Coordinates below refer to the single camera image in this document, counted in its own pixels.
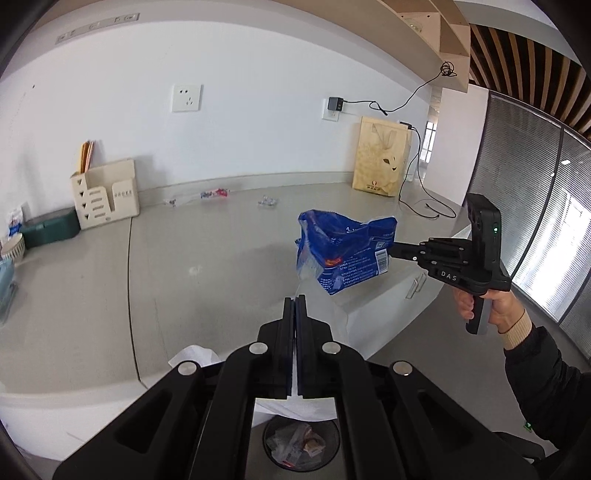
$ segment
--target window blind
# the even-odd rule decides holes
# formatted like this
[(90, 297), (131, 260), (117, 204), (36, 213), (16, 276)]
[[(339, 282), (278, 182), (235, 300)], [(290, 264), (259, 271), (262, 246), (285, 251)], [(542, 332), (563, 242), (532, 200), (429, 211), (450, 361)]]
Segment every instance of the window blind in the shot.
[(509, 272), (525, 253), (546, 203), (561, 127), (532, 109), (491, 94), (469, 191), (501, 211), (501, 258)]
[(579, 347), (581, 353), (591, 358), (591, 282), (587, 282), (580, 297), (566, 314), (560, 327)]
[(548, 208), (514, 278), (515, 284), (556, 321), (563, 317), (591, 269), (590, 194), (591, 151), (565, 132)]

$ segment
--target wall socket panel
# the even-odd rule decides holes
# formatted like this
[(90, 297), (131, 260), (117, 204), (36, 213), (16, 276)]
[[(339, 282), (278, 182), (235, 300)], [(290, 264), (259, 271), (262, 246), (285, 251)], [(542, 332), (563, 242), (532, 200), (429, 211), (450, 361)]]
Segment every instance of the wall socket panel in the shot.
[(56, 45), (70, 40), (71, 38), (79, 37), (80, 35), (94, 32), (95, 30), (99, 30), (101, 28), (112, 27), (113, 25), (121, 25), (124, 23), (137, 22), (138, 20), (139, 13), (120, 15), (118, 17), (106, 18), (104, 20), (101, 20), (100, 22), (89, 23), (88, 25), (84, 25), (84, 27), (78, 27), (74, 30), (70, 30), (69, 32), (60, 35), (59, 37), (57, 37)]
[(201, 105), (202, 85), (175, 85), (173, 112), (198, 112)]
[(338, 122), (339, 121), (339, 114), (340, 112), (329, 110), (329, 100), (328, 98), (323, 100), (322, 104), (322, 118), (324, 120), (330, 120), (331, 122)]

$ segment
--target window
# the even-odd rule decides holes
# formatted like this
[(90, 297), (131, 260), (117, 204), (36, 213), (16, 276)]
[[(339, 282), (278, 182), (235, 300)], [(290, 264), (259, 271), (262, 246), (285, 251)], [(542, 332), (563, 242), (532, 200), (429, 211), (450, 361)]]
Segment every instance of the window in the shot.
[(482, 193), (501, 211), (501, 258), (510, 275), (526, 253), (544, 211), (560, 130), (531, 109), (491, 95), (469, 191)]
[(557, 322), (591, 269), (590, 180), (589, 147), (565, 132), (548, 207), (514, 278), (515, 284)]
[(429, 163), (431, 161), (433, 142), (435, 142), (435, 133), (437, 133), (437, 125), (435, 125), (433, 122), (427, 122), (427, 131), (425, 132), (423, 149), (421, 150), (421, 155), (419, 157), (422, 162)]

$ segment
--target small packet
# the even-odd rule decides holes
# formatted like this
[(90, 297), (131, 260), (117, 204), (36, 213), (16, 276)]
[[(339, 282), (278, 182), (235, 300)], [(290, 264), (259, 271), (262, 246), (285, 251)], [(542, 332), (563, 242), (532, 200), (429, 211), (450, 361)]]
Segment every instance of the small packet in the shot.
[(12, 212), (8, 214), (7, 223), (8, 223), (8, 238), (16, 235), (18, 232), (21, 231), (23, 222), (22, 216), (22, 208), (16, 208)]

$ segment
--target white wall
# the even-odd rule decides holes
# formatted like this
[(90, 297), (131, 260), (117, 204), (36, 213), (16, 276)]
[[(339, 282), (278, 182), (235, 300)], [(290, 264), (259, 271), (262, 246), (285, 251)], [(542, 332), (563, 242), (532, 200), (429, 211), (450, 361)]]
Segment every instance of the white wall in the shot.
[[(351, 115), (324, 121), (323, 99), (397, 106), (421, 80), (335, 25), (273, 2), (243, 3), (108, 1), (33, 32), (0, 82), (0, 212), (71, 205), (69, 177), (87, 139), (99, 141), (98, 164), (134, 157), (140, 190), (352, 171), (359, 115), (377, 113), (347, 106)], [(54, 46), (69, 28), (131, 11), (141, 22)], [(175, 83), (203, 84), (200, 112), (170, 113)], [(429, 96), (423, 89), (391, 119), (422, 131)]]
[(480, 149), (488, 90), (470, 85), (468, 93), (443, 89), (437, 134), (425, 187), (461, 205)]

